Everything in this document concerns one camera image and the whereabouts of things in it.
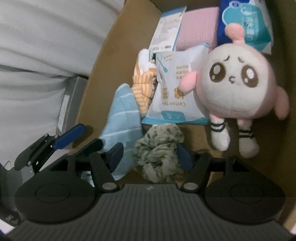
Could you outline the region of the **light blue checked towel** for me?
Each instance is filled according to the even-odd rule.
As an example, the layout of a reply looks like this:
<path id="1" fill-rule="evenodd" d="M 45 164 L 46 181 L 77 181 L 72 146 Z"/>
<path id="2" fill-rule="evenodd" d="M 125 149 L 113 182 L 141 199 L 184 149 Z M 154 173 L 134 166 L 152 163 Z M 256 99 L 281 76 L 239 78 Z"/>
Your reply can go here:
<path id="1" fill-rule="evenodd" d="M 126 83 L 115 91 L 107 123 L 100 135 L 103 140 L 103 151 L 110 150 L 116 143 L 124 146 L 123 158 L 112 176 L 120 180 L 137 165 L 132 149 L 135 142 L 143 137 L 139 108 L 135 96 Z"/>

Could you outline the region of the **green white scrunchie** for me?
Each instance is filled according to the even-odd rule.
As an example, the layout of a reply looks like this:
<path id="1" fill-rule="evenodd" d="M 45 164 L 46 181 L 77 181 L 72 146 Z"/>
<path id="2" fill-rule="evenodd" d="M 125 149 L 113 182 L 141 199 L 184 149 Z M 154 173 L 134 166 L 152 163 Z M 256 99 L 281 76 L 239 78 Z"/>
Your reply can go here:
<path id="1" fill-rule="evenodd" d="M 176 183 L 183 177 L 177 145 L 184 142 L 184 134 L 173 123 L 152 126 L 137 140 L 132 153 L 142 175 L 153 183 Z"/>

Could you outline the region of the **white cotton swab bag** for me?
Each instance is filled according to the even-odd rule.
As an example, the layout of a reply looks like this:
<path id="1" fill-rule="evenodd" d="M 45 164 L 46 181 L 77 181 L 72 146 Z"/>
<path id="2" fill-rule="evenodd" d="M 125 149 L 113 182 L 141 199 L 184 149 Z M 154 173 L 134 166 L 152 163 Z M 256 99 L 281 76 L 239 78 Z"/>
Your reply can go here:
<path id="1" fill-rule="evenodd" d="M 207 125 L 208 110 L 197 98 L 196 92 L 184 93 L 179 84 L 190 71 L 200 70 L 208 55 L 209 45 L 202 43 L 185 51 L 156 53 L 158 85 L 143 124 L 163 123 Z"/>

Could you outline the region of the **pink round plush doll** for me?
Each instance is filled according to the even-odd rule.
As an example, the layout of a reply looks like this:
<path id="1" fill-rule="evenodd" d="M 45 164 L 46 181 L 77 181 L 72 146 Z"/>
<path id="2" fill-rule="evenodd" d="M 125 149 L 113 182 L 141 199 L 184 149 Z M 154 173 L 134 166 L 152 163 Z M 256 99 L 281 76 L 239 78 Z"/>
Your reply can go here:
<path id="1" fill-rule="evenodd" d="M 251 130 L 253 120 L 271 110 L 284 120 L 290 112 L 290 103 L 287 92 L 277 85 L 269 61 L 246 44 L 244 28 L 230 23 L 225 27 L 225 34 L 232 43 L 211 51 L 201 70 L 188 72 L 179 88 L 184 93 L 196 90 L 198 99 L 208 109 L 215 149 L 228 149 L 230 136 L 225 119 L 237 120 L 239 153 L 249 159 L 259 152 Z"/>

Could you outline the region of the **orange striped towel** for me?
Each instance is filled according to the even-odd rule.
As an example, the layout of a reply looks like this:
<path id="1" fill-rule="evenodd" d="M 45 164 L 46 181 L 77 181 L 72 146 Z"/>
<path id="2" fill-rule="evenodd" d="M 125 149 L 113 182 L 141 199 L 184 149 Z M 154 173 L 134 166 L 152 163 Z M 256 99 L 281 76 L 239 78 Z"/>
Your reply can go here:
<path id="1" fill-rule="evenodd" d="M 132 76 L 132 92 L 141 118 L 147 114 L 157 84 L 157 68 L 153 53 L 149 49 L 142 49 L 138 53 Z"/>

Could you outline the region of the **blue white carton box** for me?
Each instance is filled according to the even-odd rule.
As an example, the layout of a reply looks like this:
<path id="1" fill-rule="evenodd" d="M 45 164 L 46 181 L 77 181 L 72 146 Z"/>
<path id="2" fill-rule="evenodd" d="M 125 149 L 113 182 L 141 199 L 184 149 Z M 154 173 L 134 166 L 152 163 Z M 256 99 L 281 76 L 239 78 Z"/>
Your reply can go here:
<path id="1" fill-rule="evenodd" d="M 183 6 L 166 11 L 161 15 L 149 45 L 150 51 L 158 53 L 175 50 L 181 22 L 186 9 L 187 7 Z"/>

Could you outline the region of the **pink glitter sponge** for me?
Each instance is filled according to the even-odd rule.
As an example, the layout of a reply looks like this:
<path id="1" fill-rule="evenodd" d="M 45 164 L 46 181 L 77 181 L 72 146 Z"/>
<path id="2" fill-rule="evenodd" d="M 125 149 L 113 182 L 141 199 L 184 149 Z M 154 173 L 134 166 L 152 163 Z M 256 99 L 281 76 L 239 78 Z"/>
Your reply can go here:
<path id="1" fill-rule="evenodd" d="M 176 43 L 177 51 L 207 43 L 209 50 L 217 47 L 219 8 L 201 8 L 184 13 Z"/>

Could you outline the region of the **blue wet wipes pack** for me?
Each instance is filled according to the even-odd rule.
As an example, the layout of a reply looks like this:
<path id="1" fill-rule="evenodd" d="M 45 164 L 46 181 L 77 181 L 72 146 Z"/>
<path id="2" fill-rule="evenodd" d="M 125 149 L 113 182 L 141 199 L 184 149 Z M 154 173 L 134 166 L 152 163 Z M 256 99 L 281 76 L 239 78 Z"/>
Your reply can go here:
<path id="1" fill-rule="evenodd" d="M 258 51 L 270 55 L 273 46 L 273 27 L 265 1 L 220 2 L 217 45 L 230 43 L 225 27 L 230 23 L 240 24 L 245 30 L 245 42 Z"/>

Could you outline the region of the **grey cardboard box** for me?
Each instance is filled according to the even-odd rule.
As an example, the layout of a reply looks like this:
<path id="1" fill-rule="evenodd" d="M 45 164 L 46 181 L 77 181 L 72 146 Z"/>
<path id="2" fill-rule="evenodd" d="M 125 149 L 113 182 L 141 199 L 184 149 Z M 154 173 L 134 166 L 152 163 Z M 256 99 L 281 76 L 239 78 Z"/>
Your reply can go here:
<path id="1" fill-rule="evenodd" d="M 57 135 L 62 135 L 74 127 L 87 82 L 87 79 L 80 76 L 67 79 L 56 127 Z"/>

